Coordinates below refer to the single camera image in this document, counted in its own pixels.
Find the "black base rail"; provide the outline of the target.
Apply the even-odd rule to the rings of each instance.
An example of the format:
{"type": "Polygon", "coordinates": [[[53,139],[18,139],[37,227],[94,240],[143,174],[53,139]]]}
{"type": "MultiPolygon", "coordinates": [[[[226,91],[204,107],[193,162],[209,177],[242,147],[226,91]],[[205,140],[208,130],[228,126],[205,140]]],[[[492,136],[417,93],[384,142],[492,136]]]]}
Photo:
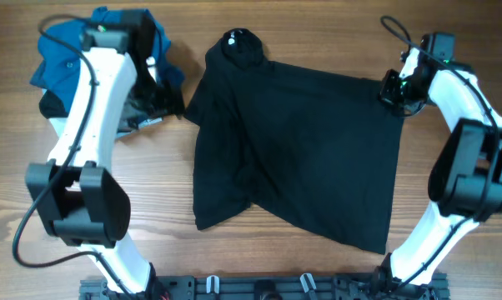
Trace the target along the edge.
{"type": "Polygon", "coordinates": [[[424,299],[450,300],[447,275],[437,273],[420,288],[413,285],[386,295],[369,293],[369,273],[340,273],[335,276],[314,276],[307,287],[297,277],[160,277],[168,291],[167,299],[424,299]]]}

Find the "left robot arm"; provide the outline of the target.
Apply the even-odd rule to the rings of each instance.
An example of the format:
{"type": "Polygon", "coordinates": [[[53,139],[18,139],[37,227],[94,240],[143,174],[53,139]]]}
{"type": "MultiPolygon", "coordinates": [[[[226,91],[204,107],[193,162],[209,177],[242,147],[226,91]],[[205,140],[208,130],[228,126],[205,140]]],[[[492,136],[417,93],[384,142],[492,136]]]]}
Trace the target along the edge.
{"type": "Polygon", "coordinates": [[[168,64],[163,28],[146,9],[96,9],[90,17],[55,14],[38,24],[42,62],[32,85],[58,141],[25,183],[49,236],[88,256],[109,299],[168,299],[170,292],[129,235],[131,203],[111,173],[117,138],[184,103],[180,71],[168,64]]]}

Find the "blue polo shirt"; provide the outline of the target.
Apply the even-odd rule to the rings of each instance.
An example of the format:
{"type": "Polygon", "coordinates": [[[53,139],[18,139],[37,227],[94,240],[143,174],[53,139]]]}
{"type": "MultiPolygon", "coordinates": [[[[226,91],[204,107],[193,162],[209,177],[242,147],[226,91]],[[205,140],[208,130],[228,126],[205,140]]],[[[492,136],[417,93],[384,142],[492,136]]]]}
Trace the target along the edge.
{"type": "MultiPolygon", "coordinates": [[[[151,56],[156,59],[158,82],[168,80],[173,86],[180,87],[185,79],[181,70],[168,62],[166,54],[171,47],[171,41],[165,34],[163,26],[154,19],[147,8],[141,8],[157,27],[153,39],[151,56]]],[[[98,7],[93,10],[91,20],[102,23],[119,23],[125,10],[109,10],[98,7]]],[[[84,24],[80,21],[62,22],[51,26],[47,33],[71,44],[80,50],[80,34],[84,24]]],[[[69,112],[77,89],[80,58],[72,51],[45,37],[38,39],[38,51],[43,57],[42,62],[33,74],[30,84],[55,93],[64,103],[69,112]]]]}

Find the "navy folded shirt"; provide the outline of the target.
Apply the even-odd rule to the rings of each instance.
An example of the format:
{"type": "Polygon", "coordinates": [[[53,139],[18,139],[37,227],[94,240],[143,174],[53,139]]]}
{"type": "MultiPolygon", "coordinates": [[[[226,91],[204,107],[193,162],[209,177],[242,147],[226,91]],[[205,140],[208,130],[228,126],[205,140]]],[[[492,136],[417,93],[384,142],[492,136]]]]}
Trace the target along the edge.
{"type": "Polygon", "coordinates": [[[63,101],[53,92],[45,90],[39,104],[40,113],[46,118],[66,118],[68,111],[63,101]]]}

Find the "grey folded shirt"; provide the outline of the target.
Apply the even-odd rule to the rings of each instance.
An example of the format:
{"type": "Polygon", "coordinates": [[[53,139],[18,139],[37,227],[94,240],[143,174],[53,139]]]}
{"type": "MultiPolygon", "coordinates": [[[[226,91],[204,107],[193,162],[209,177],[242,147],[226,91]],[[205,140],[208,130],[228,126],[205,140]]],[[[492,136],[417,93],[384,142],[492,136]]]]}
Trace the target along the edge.
{"type": "MultiPolygon", "coordinates": [[[[67,120],[68,119],[66,117],[53,117],[53,118],[49,118],[48,119],[48,121],[53,126],[53,129],[54,129],[54,131],[56,132],[56,134],[57,134],[57,136],[59,138],[63,134],[63,130],[65,128],[67,120]]],[[[127,136],[127,135],[129,135],[131,133],[134,133],[134,132],[142,129],[142,128],[146,128],[148,126],[160,123],[162,121],[163,121],[163,119],[161,117],[156,118],[156,119],[145,119],[145,120],[143,120],[142,122],[140,122],[138,124],[138,127],[136,129],[134,129],[132,127],[121,127],[118,130],[118,133],[116,135],[116,139],[125,137],[125,136],[127,136]]]]}

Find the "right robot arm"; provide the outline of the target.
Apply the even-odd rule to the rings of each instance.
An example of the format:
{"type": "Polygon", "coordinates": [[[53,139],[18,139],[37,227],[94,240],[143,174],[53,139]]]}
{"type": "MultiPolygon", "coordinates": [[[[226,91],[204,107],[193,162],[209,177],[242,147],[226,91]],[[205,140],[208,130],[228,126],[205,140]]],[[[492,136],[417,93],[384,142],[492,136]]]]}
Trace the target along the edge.
{"type": "Polygon", "coordinates": [[[454,60],[454,35],[411,43],[404,67],[388,70],[379,100],[397,117],[437,107],[450,130],[429,175],[429,205],[407,240],[375,269],[369,290],[383,298],[418,297],[458,241],[502,213],[502,117],[470,66],[454,60]]]}

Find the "black polo shirt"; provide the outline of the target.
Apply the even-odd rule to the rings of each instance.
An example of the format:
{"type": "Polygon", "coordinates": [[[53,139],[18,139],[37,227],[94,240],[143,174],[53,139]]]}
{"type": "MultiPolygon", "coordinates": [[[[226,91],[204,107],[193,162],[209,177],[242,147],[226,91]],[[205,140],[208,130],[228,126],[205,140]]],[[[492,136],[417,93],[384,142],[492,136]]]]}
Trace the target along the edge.
{"type": "Polygon", "coordinates": [[[258,205],[385,253],[403,121],[379,102],[379,83],[272,61],[245,28],[227,31],[205,62],[186,112],[199,128],[197,228],[258,205]]]}

